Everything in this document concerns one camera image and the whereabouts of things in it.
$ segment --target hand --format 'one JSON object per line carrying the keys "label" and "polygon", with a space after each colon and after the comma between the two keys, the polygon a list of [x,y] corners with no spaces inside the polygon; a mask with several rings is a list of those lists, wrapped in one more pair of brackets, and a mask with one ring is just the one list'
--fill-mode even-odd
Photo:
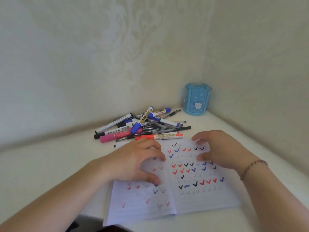
{"label": "hand", "polygon": [[109,180],[146,181],[159,185],[160,179],[157,175],[140,170],[141,163],[152,157],[165,161],[161,145],[155,140],[142,138],[118,148],[97,161],[101,163],[103,171],[109,175]]}
{"label": "hand", "polygon": [[222,130],[199,132],[192,137],[192,140],[198,140],[199,145],[208,142],[211,148],[210,152],[199,154],[198,161],[213,161],[221,167],[236,170],[239,175],[251,163],[259,160],[257,156]]}

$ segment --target forearm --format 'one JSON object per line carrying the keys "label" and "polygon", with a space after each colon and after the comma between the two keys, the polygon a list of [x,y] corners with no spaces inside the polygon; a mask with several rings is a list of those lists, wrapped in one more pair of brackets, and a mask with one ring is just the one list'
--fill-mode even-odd
{"label": "forearm", "polygon": [[309,211],[278,180],[266,164],[254,164],[243,183],[267,231],[309,231]]}
{"label": "forearm", "polygon": [[0,232],[64,232],[108,180],[92,161],[5,221]]}

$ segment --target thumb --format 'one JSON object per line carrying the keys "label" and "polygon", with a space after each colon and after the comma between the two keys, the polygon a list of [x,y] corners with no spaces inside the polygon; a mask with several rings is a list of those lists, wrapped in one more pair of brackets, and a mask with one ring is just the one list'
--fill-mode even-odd
{"label": "thumb", "polygon": [[205,161],[207,161],[207,160],[212,161],[212,160],[211,160],[211,151],[210,151],[210,152],[204,152],[204,153],[199,154],[199,155],[196,157],[196,160],[197,160],[197,161],[203,161],[203,160],[205,160]]}
{"label": "thumb", "polygon": [[137,181],[146,181],[152,184],[160,185],[160,178],[157,175],[144,171],[138,172]]}

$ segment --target table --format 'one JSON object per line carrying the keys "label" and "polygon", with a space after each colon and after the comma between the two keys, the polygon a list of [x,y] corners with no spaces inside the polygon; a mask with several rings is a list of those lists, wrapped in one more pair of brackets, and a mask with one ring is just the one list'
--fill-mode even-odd
{"label": "table", "polygon": [[[309,208],[309,177],[210,112],[202,116],[177,113],[169,120],[187,120],[186,138],[205,130],[222,129],[268,162],[282,183]],[[115,142],[101,144],[87,130],[0,153],[0,223],[38,196],[78,171],[92,159],[114,150]],[[243,205],[186,215],[167,216],[124,224],[132,231],[258,231],[259,224],[249,196],[238,177],[234,186]],[[81,214],[103,219],[108,184],[104,184]]]}

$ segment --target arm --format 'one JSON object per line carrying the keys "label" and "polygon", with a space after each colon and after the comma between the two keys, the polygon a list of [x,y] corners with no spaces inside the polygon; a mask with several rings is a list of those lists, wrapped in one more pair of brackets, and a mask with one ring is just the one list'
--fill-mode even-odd
{"label": "arm", "polygon": [[0,232],[64,232],[105,182],[120,179],[160,184],[156,175],[139,169],[141,162],[151,157],[164,161],[160,149],[155,140],[140,139],[91,161],[5,221]]}
{"label": "arm", "polygon": [[[214,161],[218,165],[236,170],[245,169],[259,160],[232,136],[221,130],[200,132],[192,137],[198,144],[208,142],[210,152],[200,154],[199,161]],[[278,180],[268,166],[257,163],[250,167],[243,183],[266,231],[309,231],[309,211]]]}

